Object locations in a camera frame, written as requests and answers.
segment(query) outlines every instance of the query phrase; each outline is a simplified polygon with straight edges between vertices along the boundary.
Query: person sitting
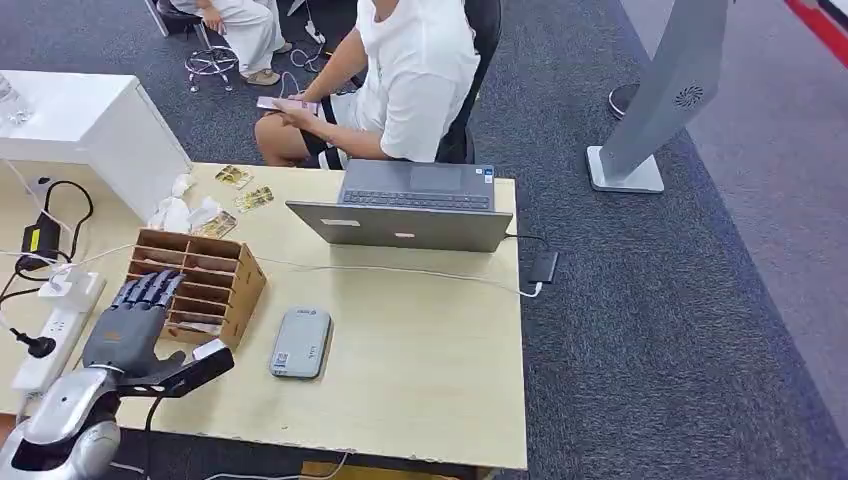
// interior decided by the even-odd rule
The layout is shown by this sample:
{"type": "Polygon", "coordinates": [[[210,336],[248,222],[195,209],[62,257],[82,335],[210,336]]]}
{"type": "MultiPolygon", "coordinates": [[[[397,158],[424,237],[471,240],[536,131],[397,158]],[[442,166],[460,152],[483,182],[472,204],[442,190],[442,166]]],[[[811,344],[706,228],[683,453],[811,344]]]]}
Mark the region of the person sitting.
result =
{"type": "Polygon", "coordinates": [[[273,85],[280,74],[271,70],[275,53],[286,53],[292,44],[280,32],[277,0],[171,0],[177,10],[203,17],[203,23],[218,32],[239,59],[245,82],[273,85]]]}
{"type": "Polygon", "coordinates": [[[302,94],[255,126],[268,165],[344,169],[349,158],[433,162],[480,57],[463,0],[358,0],[356,26],[302,94]],[[362,88],[332,93],[368,67],[362,88]]]}

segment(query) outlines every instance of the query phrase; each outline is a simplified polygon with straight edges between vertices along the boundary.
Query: floor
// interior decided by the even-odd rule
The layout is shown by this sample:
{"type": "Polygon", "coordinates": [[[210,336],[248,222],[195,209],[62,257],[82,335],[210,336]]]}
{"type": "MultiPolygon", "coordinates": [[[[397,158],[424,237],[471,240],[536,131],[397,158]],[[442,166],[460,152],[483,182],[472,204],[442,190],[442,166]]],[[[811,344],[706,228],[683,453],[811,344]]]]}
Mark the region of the floor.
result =
{"type": "MultiPolygon", "coordinates": [[[[350,3],[312,5],[332,28],[333,19],[343,26],[337,19],[350,3]]],[[[522,232],[545,235],[562,254],[555,285],[522,304],[529,471],[506,477],[848,478],[820,387],[692,138],[682,132],[657,153],[663,195],[589,186],[583,152],[615,127],[606,94],[638,79],[645,57],[620,0],[504,8],[471,122],[478,159],[516,179],[522,232]]],[[[135,74],[193,159],[259,162],[253,104],[279,90],[239,85],[225,94],[212,82],[189,95],[180,64],[194,40],[159,36],[141,2],[0,0],[0,9],[4,68],[135,74]]],[[[299,28],[287,21],[284,33],[308,47],[299,28]]],[[[309,81],[285,58],[275,67],[309,81]]],[[[536,248],[522,242],[522,272],[536,248]]],[[[141,440],[126,432],[120,461],[138,465],[141,440]]],[[[281,474],[305,455],[337,458],[210,438],[154,440],[155,480],[281,474]]]]}
{"type": "MultiPolygon", "coordinates": [[[[621,0],[653,55],[673,0],[621,0]]],[[[848,69],[780,0],[729,10],[721,90],[689,134],[848,438],[848,69]]]]}

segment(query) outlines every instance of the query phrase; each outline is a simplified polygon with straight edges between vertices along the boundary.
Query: wooden compartment box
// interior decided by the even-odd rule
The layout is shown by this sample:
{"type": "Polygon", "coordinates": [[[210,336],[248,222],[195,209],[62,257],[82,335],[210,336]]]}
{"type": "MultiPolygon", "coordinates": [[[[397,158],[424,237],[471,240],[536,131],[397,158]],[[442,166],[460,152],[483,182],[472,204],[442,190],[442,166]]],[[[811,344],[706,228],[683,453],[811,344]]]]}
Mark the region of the wooden compartment box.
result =
{"type": "Polygon", "coordinates": [[[127,280],[170,268],[185,275],[159,338],[235,348],[267,281],[243,243],[159,230],[139,231],[127,280]]]}

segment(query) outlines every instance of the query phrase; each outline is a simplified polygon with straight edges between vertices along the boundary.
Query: white pants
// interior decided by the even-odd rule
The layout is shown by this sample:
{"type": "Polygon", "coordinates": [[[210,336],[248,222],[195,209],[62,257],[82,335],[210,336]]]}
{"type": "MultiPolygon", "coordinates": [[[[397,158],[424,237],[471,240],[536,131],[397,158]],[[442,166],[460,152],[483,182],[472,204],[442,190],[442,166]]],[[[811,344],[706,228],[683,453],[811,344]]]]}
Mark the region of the white pants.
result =
{"type": "Polygon", "coordinates": [[[271,68],[274,50],[286,43],[280,33],[277,0],[212,0],[212,4],[221,12],[224,39],[236,52],[239,71],[250,75],[271,68]]]}

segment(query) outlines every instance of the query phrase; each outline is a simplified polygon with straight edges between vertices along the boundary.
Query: white power strip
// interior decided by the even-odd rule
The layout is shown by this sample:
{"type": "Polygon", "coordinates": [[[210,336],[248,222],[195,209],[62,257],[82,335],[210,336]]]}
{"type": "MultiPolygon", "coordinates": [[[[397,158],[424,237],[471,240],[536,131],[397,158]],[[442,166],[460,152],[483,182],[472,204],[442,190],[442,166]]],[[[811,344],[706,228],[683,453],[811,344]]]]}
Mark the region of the white power strip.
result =
{"type": "Polygon", "coordinates": [[[327,43],[327,39],[324,38],[324,35],[322,35],[321,32],[319,32],[318,29],[315,28],[315,24],[312,23],[312,19],[309,19],[309,21],[306,22],[305,29],[306,33],[308,33],[309,36],[312,37],[312,40],[315,40],[315,43],[317,43],[318,45],[323,46],[327,43]]]}
{"type": "MultiPolygon", "coordinates": [[[[76,275],[76,279],[70,282],[62,282],[63,275],[54,278],[54,284],[65,285],[66,289],[55,290],[39,296],[53,297],[56,306],[50,312],[47,323],[41,330],[39,336],[52,338],[56,341],[56,348],[44,358],[27,357],[15,379],[12,380],[12,388],[25,393],[44,393],[59,377],[68,363],[74,347],[77,345],[88,315],[94,305],[97,304],[100,294],[106,282],[97,273],[82,273],[76,275]]],[[[51,284],[45,284],[45,288],[51,289],[51,284]]]]}

